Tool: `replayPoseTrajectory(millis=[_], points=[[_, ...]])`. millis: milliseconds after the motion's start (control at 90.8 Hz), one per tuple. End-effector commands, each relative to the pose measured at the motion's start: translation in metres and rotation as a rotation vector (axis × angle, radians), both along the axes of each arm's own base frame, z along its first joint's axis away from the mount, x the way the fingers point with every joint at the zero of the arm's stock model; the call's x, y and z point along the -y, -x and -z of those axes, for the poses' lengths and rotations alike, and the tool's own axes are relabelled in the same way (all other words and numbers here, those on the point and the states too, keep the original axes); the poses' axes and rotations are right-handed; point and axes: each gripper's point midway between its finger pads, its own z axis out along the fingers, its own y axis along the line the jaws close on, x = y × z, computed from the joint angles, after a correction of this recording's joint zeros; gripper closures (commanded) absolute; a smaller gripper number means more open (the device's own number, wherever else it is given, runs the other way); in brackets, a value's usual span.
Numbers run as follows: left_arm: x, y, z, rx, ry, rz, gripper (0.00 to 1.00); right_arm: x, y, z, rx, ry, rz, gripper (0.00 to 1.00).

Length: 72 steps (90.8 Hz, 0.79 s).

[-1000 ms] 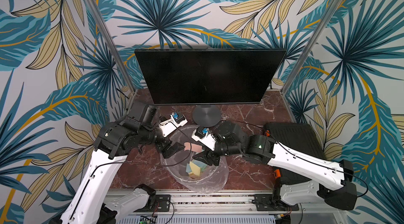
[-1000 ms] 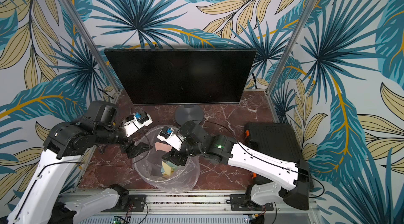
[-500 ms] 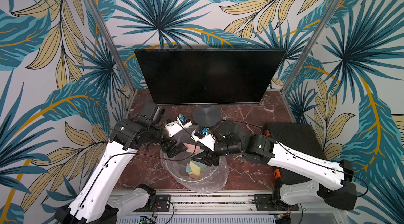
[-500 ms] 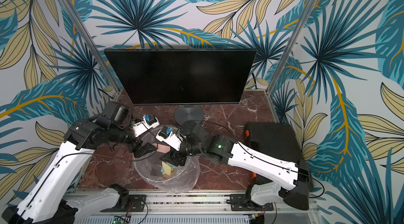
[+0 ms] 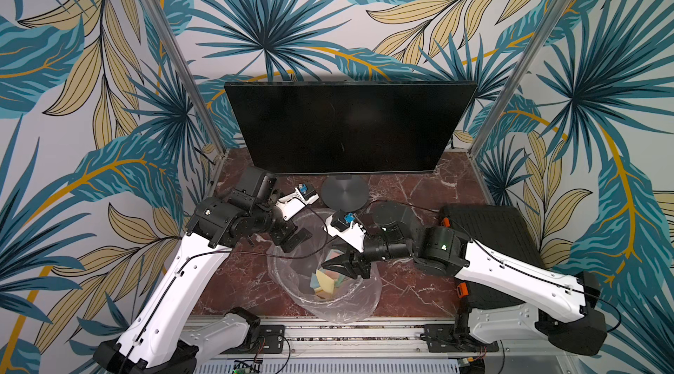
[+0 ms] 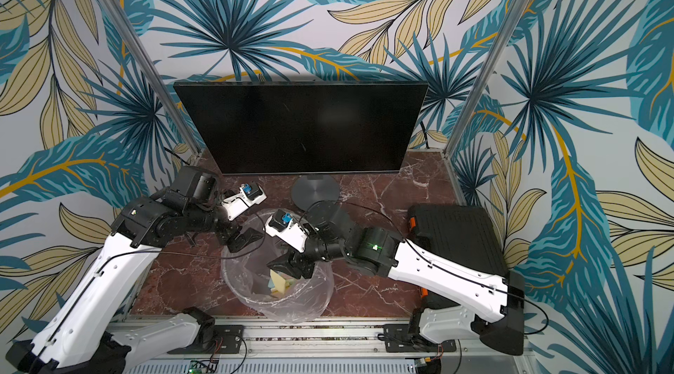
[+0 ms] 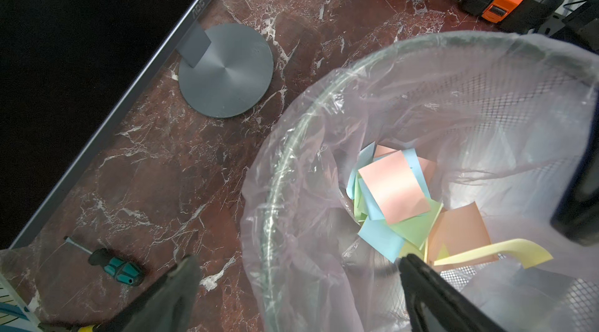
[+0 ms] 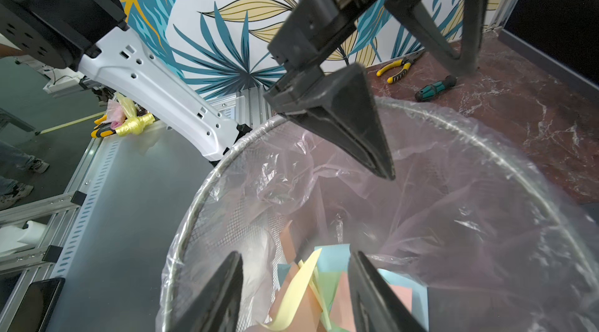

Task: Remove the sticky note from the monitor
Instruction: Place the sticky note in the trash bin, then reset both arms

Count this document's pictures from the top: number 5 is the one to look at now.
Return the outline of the clear plastic trash bin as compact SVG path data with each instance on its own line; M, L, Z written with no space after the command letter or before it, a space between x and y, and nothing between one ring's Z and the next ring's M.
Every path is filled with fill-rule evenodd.
M268 250L270 277L293 302L316 317L337 324L350 324L372 316L382 295L383 283L376 267L367 279L352 279L322 264L342 254L342 243L326 234L329 209L303 211L294 218L298 229L312 237L286 254L278 246Z

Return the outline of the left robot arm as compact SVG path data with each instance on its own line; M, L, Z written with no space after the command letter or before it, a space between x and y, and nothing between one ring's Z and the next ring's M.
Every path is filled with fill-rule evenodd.
M315 203L318 193L311 184L300 184L282 197L276 182L275 174L249 167L227 196L197 205L175 259L145 307L119 339L96 348L92 358L98 366L110 373L193 373L225 351L256 347L261 321L241 307L192 333L184 332L184 325L239 242L267 234L289 253L310 238L292 219Z

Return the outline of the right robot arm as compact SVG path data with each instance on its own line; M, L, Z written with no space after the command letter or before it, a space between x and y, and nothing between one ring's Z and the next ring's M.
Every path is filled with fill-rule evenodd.
M358 218L338 211L326 232L346 244L323 268L346 277L370 278L373 263L410 258L422 272L482 284L518 302L481 309L470 305L469 290L458 285L462 309L451 338L456 346L486 346L505 339L545 338L558 349L595 356L608 337L598 310L600 285L581 271L565 275L517 260L484 245L450 219L424 226L406 205L387 203Z

